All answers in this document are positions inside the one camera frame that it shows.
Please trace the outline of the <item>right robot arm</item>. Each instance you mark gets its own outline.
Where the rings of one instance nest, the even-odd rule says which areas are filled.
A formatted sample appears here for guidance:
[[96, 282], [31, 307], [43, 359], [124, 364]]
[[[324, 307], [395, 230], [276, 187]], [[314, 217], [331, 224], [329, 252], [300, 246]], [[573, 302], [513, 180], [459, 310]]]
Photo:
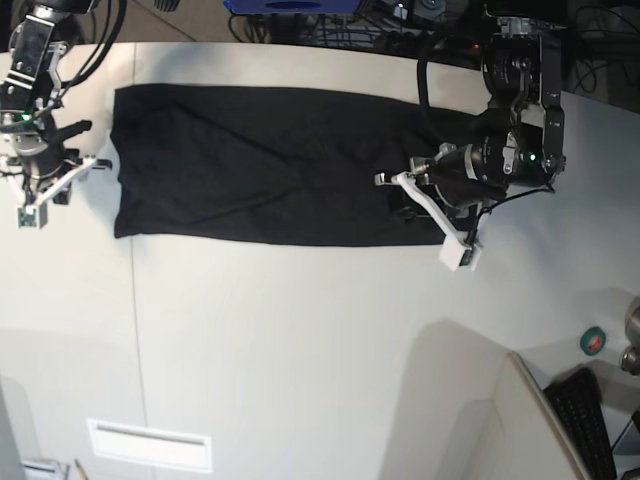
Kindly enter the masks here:
[[104, 169], [108, 160], [83, 157], [65, 142], [92, 128], [90, 120], [59, 127], [53, 112], [64, 106], [74, 87], [86, 82], [104, 62], [124, 24], [128, 3], [109, 1], [98, 43], [69, 80], [58, 73], [60, 60], [74, 45], [75, 17], [93, 12], [96, 1], [34, 1], [9, 43], [11, 65], [1, 82], [1, 134], [15, 157], [7, 163], [23, 177], [23, 204], [40, 200], [65, 205], [81, 169]]

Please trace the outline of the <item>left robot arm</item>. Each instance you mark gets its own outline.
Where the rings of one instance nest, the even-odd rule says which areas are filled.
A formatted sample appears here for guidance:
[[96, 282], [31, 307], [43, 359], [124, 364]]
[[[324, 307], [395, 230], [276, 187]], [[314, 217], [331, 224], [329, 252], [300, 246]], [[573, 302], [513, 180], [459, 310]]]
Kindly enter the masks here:
[[[470, 7], [429, 34], [417, 86], [427, 137], [439, 151], [413, 169], [419, 188], [451, 216], [479, 215], [524, 195], [553, 192], [564, 170], [561, 44], [555, 25], [493, 6]], [[477, 115], [437, 107], [428, 69], [456, 47], [477, 49], [489, 101]]]

